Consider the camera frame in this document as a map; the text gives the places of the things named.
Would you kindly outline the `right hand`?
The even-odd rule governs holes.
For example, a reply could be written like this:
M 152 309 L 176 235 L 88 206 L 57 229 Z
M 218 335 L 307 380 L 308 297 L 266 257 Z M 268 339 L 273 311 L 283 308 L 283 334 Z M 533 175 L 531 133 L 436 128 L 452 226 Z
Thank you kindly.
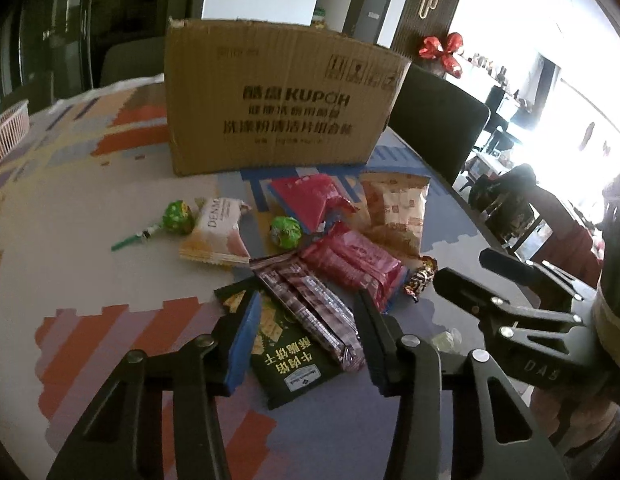
M 578 470 L 602 460 L 620 463 L 620 405 L 600 393 L 580 401 L 567 391 L 531 390 L 529 408 L 563 462 Z

